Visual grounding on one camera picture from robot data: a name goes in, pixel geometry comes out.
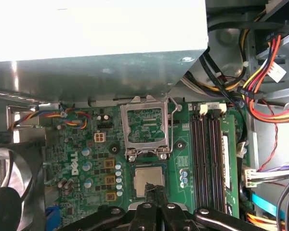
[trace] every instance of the dell logo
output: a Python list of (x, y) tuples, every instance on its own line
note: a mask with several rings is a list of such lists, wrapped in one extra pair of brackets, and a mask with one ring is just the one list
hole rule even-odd
[(79, 175), (79, 171), (78, 171), (78, 153), (75, 152), (73, 154), (71, 154), (71, 161), (72, 161), (72, 176), (77, 176)]

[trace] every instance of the gray metal casing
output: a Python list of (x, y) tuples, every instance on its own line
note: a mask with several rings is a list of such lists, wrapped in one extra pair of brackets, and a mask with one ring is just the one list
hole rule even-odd
[(62, 2), (5, 16), (0, 90), (46, 102), (166, 93), (208, 43), (205, 0)]

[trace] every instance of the screw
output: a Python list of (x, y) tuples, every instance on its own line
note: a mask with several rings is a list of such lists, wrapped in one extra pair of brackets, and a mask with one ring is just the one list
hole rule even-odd
[(67, 117), (67, 113), (65, 111), (61, 111), (60, 112), (60, 116), (65, 118), (65, 117)]
[(167, 208), (175, 208), (175, 205), (174, 204), (168, 204)]
[(240, 108), (243, 108), (245, 106), (245, 103), (243, 100), (241, 100), (241, 101), (239, 101), (238, 105)]
[(286, 104), (285, 104), (284, 110), (289, 110), (289, 103), (286, 103)]
[(146, 204), (143, 205), (143, 207), (144, 208), (151, 208), (152, 206), (150, 204), (146, 203)]
[(182, 62), (191, 62), (194, 61), (195, 59), (192, 57), (184, 57), (183, 59), (181, 59)]
[(183, 107), (181, 104), (178, 104), (178, 112), (182, 111)]
[(135, 156), (130, 155), (129, 156), (129, 162), (134, 162), (136, 160)]
[(166, 160), (167, 159), (167, 154), (161, 154), (159, 157), (162, 160)]
[(111, 210), (111, 214), (118, 214), (120, 212), (121, 212), (121, 210), (118, 209), (118, 208), (114, 208), (114, 209)]
[(200, 209), (201, 214), (209, 214), (209, 211), (205, 208)]

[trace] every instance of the power connector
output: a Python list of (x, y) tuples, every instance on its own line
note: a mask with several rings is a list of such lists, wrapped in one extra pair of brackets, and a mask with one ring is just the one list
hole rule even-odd
[(246, 188), (256, 188), (257, 187), (257, 184), (255, 184), (255, 183), (250, 181), (251, 173), (253, 173), (253, 172), (257, 172), (257, 170), (254, 169), (254, 168), (250, 168), (250, 167), (247, 167), (247, 166), (243, 165), (243, 168), (242, 168), (242, 179), (244, 181), (244, 186)]

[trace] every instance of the ram slot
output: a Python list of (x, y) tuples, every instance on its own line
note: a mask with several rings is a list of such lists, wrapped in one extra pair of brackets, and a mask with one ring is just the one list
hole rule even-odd
[(206, 119), (192, 120), (192, 140), (193, 140), (193, 158), (194, 158), (194, 175), (196, 192), (196, 205), (210, 206), (210, 189), (208, 171), (209, 162), (207, 159), (207, 142), (206, 142)]
[(225, 212), (223, 144), (219, 118), (209, 115), (208, 129), (212, 206), (219, 211)]

